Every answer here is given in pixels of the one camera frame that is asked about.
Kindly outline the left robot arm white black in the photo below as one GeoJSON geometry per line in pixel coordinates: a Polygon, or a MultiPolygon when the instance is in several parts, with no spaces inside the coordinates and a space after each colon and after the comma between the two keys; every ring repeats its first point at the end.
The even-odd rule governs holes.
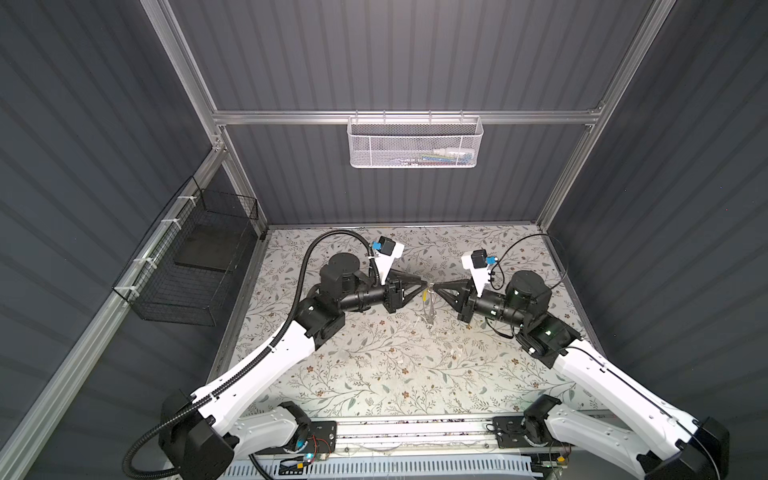
{"type": "Polygon", "coordinates": [[[294,402],[282,402],[249,421],[241,416],[284,373],[339,332],[346,313],[375,305],[394,313],[427,286],[416,275],[392,269],[387,256],[374,261],[387,266],[385,279],[363,273],[359,259],[350,253],[333,255],[321,268],[319,283],[298,303],[284,333],[275,333],[259,350],[190,396],[174,394],[164,402],[164,419],[194,400],[204,403],[159,436],[159,446],[176,475],[217,479],[237,458],[273,449],[290,453],[305,449],[312,426],[294,402]]]}

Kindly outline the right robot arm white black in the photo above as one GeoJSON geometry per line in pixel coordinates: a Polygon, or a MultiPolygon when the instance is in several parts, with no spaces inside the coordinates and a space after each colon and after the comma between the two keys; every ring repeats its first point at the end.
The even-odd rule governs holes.
{"type": "Polygon", "coordinates": [[[462,322],[480,315],[516,328],[511,337],[530,357],[584,388],[624,424],[613,426],[543,394],[521,422],[532,445],[571,444],[638,479],[727,477],[727,428],[712,417],[697,419],[675,407],[602,356],[550,313],[551,290],[537,273],[516,272],[504,293],[488,291],[474,279],[437,283],[433,290],[462,322]]]}

